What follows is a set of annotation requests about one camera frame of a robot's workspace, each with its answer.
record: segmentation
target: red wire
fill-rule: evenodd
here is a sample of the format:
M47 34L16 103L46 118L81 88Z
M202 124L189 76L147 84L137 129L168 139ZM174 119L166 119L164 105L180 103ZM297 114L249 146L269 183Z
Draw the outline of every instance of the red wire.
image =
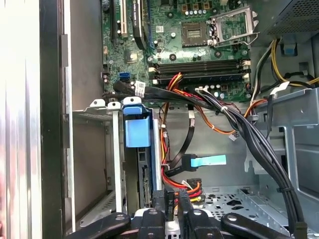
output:
M201 195L201 193L202 193L202 191L199 190L197 193L193 193L193 194L191 194L189 197L190 197L190 198L198 197L199 195Z

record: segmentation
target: cable bundle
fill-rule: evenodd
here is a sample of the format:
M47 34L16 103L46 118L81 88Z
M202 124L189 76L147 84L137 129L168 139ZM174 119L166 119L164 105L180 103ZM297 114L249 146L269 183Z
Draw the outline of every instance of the cable bundle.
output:
M282 165L277 160L276 154L270 143L262 133L240 113L232 108L223 106L212 94L205 90L199 90L198 94L202 96L207 103L218 108L227 117L231 126L239 131L247 142L248 148L254 158L277 182L279 185L278 191L283 193L287 207L289 231L294 233L295 223L304 222L304 216L291 181Z

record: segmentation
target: motherboard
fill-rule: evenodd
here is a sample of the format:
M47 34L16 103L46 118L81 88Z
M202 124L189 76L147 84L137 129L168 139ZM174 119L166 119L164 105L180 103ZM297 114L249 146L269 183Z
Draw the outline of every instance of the motherboard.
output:
M248 14L240 0L103 0L104 91L118 80L165 88L181 72L180 88L248 100Z

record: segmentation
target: side panel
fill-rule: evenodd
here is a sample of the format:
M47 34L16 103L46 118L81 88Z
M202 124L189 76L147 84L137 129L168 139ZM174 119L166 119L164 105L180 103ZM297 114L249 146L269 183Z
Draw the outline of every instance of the side panel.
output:
M0 1L0 32L0 238L40 239L39 1Z

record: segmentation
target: metal bracket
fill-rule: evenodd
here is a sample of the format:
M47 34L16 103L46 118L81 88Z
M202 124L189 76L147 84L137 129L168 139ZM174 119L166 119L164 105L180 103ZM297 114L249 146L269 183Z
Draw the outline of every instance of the metal bracket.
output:
M125 97L123 100L124 106L141 105L141 104L142 104L142 99L138 96Z
M223 22L226 20L228 20L231 17L234 17L235 15L239 15L239 14L245 14L245 23L246 23L246 32L243 34L239 34L239 35L233 35L231 36L229 39L224 39L223 37ZM250 9L250 6L245 6L233 11L229 11L217 16L212 16L210 18L210 24L211 24L211 30L210 30L210 35L211 35L211 40L207 41L208 45L212 45L215 48L218 47L225 47L225 46L230 46L230 45L235 45L235 44L246 44L246 45L250 45L251 43L253 43L259 35L259 32L254 32L255 27L258 24L258 20L254 20L254 18L257 16L257 13L255 13L254 11L252 11ZM240 41L240 42L232 42L229 44L223 44L225 42L229 42L229 41L234 41L240 38L247 38L250 36L255 36L254 39L248 41Z
M107 109L110 111L119 111L122 108L122 105L120 102L109 102Z

